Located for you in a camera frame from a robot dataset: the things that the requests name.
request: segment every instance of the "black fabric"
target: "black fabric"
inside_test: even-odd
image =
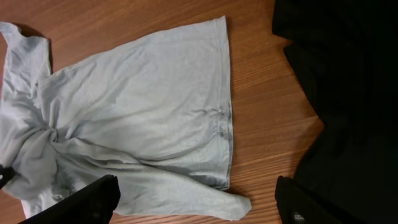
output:
[[[366,223],[398,223],[398,9],[276,0],[272,31],[325,128],[294,180]]]

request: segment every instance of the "wooden surface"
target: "wooden surface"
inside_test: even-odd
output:
[[[271,34],[274,0],[2,0],[0,21],[51,40],[53,70],[158,30],[225,15],[231,51],[234,155],[230,192],[252,210],[235,223],[280,223],[279,175],[292,176],[322,124]],[[6,45],[0,41],[0,62]],[[24,219],[19,201],[0,193],[0,223]],[[212,217],[121,217],[112,223],[227,223]]]

